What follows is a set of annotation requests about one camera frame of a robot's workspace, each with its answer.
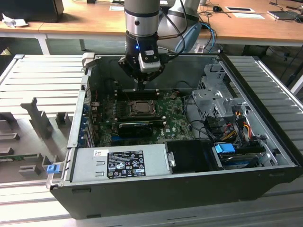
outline green circuit board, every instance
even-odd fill
[[[145,138],[119,138],[118,123],[115,122],[113,115],[113,103],[117,102],[114,97],[107,97],[101,101],[103,120],[98,122],[100,147],[161,144],[169,140],[191,140],[194,138],[182,113],[184,109],[182,99],[175,93],[161,94],[158,99],[153,100],[156,113],[166,117],[166,125],[154,127],[152,135]]]

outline open computer chassis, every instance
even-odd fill
[[[111,67],[119,57],[87,68],[63,174],[49,176],[73,218],[253,200],[302,174],[302,154],[227,56],[183,55],[143,93]]]

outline floor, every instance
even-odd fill
[[[52,39],[49,41],[51,54],[83,54],[80,49],[79,40],[59,40]],[[95,53],[123,53],[125,51],[124,41],[100,41],[100,40],[85,40],[85,46],[88,52]],[[243,51],[243,45],[223,45],[223,52],[229,55],[241,55]],[[259,55],[264,49],[262,46],[252,46],[250,52],[252,55]],[[262,61],[272,72],[278,76],[282,82],[286,83],[290,74],[292,74],[296,68],[303,61],[303,51],[301,51],[292,65],[284,73],[282,73],[288,66],[290,61],[299,51],[299,47],[270,47],[267,50],[266,56],[262,57]],[[42,54],[39,43],[36,39],[25,38],[1,38],[0,50],[6,50],[0,55],[0,73],[4,71],[6,66],[15,54]],[[289,53],[289,56],[285,59],[284,53]],[[303,98],[303,92],[298,94],[298,97]]]

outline blue cable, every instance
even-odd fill
[[[209,53],[210,53],[210,51],[211,51],[212,48],[214,47],[214,31],[213,31],[213,29],[212,29],[210,26],[208,26],[207,24],[204,24],[204,23],[201,23],[201,24],[204,25],[205,27],[207,27],[207,28],[209,29],[209,31],[212,33],[212,35],[213,35],[213,43],[212,43],[211,48],[209,49]]]

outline computer mouse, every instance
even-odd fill
[[[303,15],[299,15],[294,19],[298,23],[303,23]]]

